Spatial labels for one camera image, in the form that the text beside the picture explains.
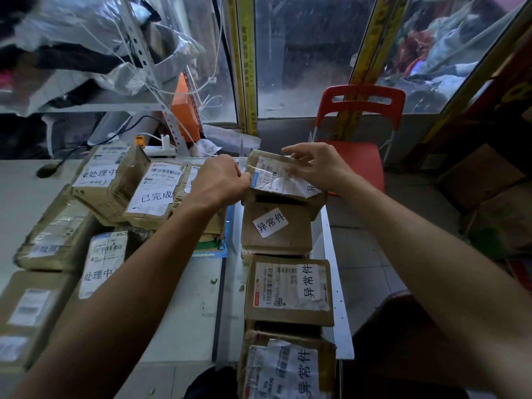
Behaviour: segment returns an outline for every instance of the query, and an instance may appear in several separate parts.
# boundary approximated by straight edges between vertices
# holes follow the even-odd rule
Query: window
[[[439,113],[526,0],[411,0],[378,85],[404,113]]]
[[[179,28],[205,48],[205,53],[189,66],[192,81],[202,86],[213,75],[219,41],[218,12],[213,0],[173,0]],[[235,97],[227,63],[227,50],[220,42],[216,82],[208,84],[196,98],[202,123],[236,123]]]
[[[316,116],[349,82],[375,0],[255,0],[259,119]]]

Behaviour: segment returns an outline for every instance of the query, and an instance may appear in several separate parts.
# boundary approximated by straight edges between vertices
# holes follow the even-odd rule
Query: chair backrest
[[[333,102],[336,96],[345,95],[352,97],[353,100],[342,100]],[[357,96],[369,98],[372,96],[389,98],[392,100],[389,104],[382,104],[378,102],[367,102],[356,100]],[[320,125],[323,117],[331,112],[372,112],[389,117],[394,123],[394,130],[399,127],[401,116],[403,115],[404,100],[406,94],[397,88],[390,88],[389,86],[376,86],[366,84],[351,84],[330,86],[325,90],[321,97],[320,107],[318,108],[318,115],[316,116],[316,127]]]

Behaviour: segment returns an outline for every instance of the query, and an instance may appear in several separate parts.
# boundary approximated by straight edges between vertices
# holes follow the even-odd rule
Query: red plastic chair
[[[376,102],[342,100],[333,102],[336,96],[345,95],[348,97],[363,96],[366,98],[377,96],[391,99],[389,104]],[[318,115],[316,116],[316,128],[313,139],[316,139],[316,132],[321,120],[331,112],[373,112],[389,117],[393,121],[393,130],[397,130],[403,106],[406,99],[405,93],[397,88],[375,85],[340,85],[330,86],[321,97]],[[350,142],[320,140],[336,148],[349,167],[365,180],[384,192],[384,171],[380,160],[379,148],[370,142]]]

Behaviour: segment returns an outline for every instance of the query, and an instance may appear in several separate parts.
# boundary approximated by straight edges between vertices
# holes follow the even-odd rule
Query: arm
[[[308,165],[292,174],[357,208],[389,261],[441,329],[472,356],[501,398],[532,397],[532,300],[488,258],[355,174],[334,147],[286,153]]]
[[[157,330],[209,220],[250,183],[231,157],[207,160],[175,213],[87,300],[12,397],[114,397]]]

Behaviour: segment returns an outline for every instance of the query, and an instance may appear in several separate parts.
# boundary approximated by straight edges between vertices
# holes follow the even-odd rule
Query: black cable
[[[118,131],[116,134],[112,135],[110,138],[108,138],[107,140],[105,141],[102,141],[102,142],[99,142],[98,144],[94,144],[92,146],[90,146],[88,144],[88,140],[87,141],[84,141],[82,142],[79,146],[77,147],[74,147],[72,148],[68,153],[67,155],[57,164],[46,164],[44,165],[43,167],[40,167],[37,172],[35,173],[37,178],[49,178],[50,176],[52,176],[53,174],[55,174],[57,172],[57,170],[59,169],[59,167],[61,165],[64,164],[64,162],[74,153],[74,151],[76,151],[77,149],[81,148],[81,147],[87,147],[87,148],[91,148],[91,147],[96,147],[96,146],[101,146],[102,144],[107,144],[109,141],[111,141],[113,138],[115,138],[116,136],[118,135],[121,135],[121,134],[124,134],[126,131],[130,131],[131,129],[133,129],[133,127],[135,127],[137,124],[140,123],[141,120],[143,120],[145,117],[151,117],[152,119],[155,119],[157,120],[159,123],[163,123],[162,120],[156,118],[156,117],[153,117],[153,116],[150,116],[150,115],[142,115],[133,125],[131,125],[130,127],[127,127],[126,129],[122,130],[122,131]],[[90,135],[93,135],[94,131],[96,130],[96,127],[98,126],[99,124],[99,121],[97,121],[95,124],[94,124],[94,127],[92,129],[92,131],[90,132]]]

